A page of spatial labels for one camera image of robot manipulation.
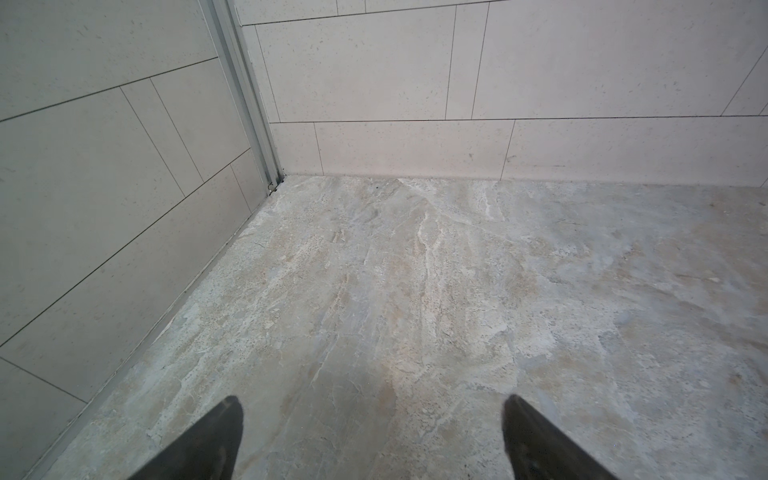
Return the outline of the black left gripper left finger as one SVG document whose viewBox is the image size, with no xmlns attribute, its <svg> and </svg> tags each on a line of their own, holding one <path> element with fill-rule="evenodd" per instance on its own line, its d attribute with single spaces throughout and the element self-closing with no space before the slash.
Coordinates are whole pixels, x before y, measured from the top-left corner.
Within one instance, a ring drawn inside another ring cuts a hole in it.
<svg viewBox="0 0 768 480">
<path fill-rule="evenodd" d="M 239 399 L 227 396 L 129 479 L 231 479 L 243 419 Z"/>
</svg>

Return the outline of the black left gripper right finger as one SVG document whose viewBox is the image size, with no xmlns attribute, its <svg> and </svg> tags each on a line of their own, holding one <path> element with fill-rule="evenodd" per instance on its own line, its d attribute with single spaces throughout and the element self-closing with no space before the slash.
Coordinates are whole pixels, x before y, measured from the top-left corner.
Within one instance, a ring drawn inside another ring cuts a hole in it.
<svg viewBox="0 0 768 480">
<path fill-rule="evenodd" d="M 519 395 L 510 395 L 503 403 L 502 435 L 505 453 L 517 480 L 617 480 Z"/>
</svg>

